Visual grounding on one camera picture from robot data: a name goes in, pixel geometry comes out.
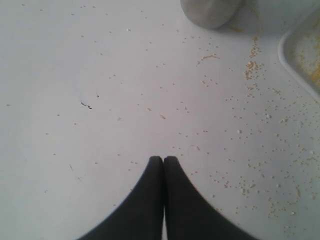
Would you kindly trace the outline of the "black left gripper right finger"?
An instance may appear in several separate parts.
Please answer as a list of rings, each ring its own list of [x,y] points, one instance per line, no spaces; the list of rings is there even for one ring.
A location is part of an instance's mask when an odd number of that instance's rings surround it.
[[[216,211],[193,186],[175,156],[164,159],[165,224],[169,240],[254,240]]]

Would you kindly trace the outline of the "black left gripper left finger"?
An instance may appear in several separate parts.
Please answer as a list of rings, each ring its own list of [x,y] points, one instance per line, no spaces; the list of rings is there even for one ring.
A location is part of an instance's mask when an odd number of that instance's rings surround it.
[[[164,219],[164,165],[149,158],[139,181],[125,200],[81,240],[160,240]]]

